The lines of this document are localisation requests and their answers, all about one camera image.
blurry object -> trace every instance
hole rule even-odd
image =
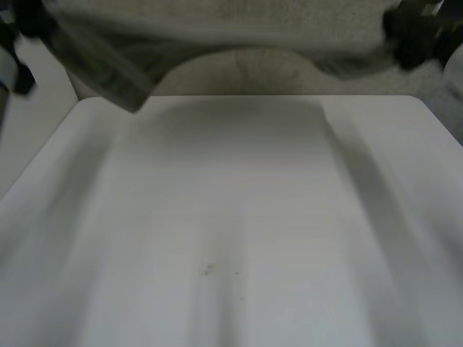
[[[405,0],[384,14],[383,28],[387,40],[397,45],[394,58],[402,69],[412,70],[434,59],[447,65],[463,43],[463,12],[451,10],[458,6],[462,5],[448,0]]]
[[[91,89],[135,112],[174,68],[221,51],[275,47],[296,51],[322,72],[353,79],[393,65],[390,48],[340,51],[317,48],[295,35],[245,27],[175,27],[54,8],[57,29],[42,38],[48,49]]]

floor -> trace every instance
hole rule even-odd
[[[308,41],[339,48],[374,46],[382,40],[381,16],[396,0],[67,0],[92,10],[116,11],[153,20],[252,22],[304,33]],[[76,82],[81,98],[92,95]],[[434,64],[403,74],[392,69],[341,82],[320,73],[297,55],[253,49],[220,53],[173,71],[156,95],[196,94],[392,94],[423,100],[463,142],[463,103],[446,91]]]

white tabletop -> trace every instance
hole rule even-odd
[[[410,97],[84,100],[0,201],[0,346],[460,346],[462,174]]]

